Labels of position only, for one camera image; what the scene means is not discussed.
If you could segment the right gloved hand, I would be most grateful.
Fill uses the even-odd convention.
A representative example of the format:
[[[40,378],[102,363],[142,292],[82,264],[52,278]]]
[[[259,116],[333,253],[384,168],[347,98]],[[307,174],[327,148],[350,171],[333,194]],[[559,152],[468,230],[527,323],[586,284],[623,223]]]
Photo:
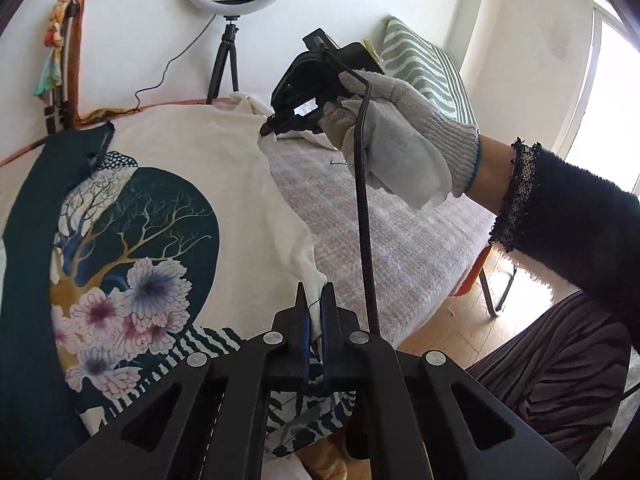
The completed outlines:
[[[360,70],[340,73],[348,99],[323,107],[319,126],[355,170],[357,114],[364,92],[371,101],[364,118],[362,144],[367,185],[386,191],[413,209],[460,197],[480,166],[480,133],[442,114],[408,82]]]

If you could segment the right forearm black sleeve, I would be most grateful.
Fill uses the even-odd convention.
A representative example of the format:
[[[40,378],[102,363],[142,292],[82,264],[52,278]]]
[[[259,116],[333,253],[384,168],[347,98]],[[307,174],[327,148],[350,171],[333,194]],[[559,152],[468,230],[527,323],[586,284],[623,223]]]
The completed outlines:
[[[497,215],[490,240],[597,300],[639,307],[639,200],[540,144],[480,137],[469,198]]]

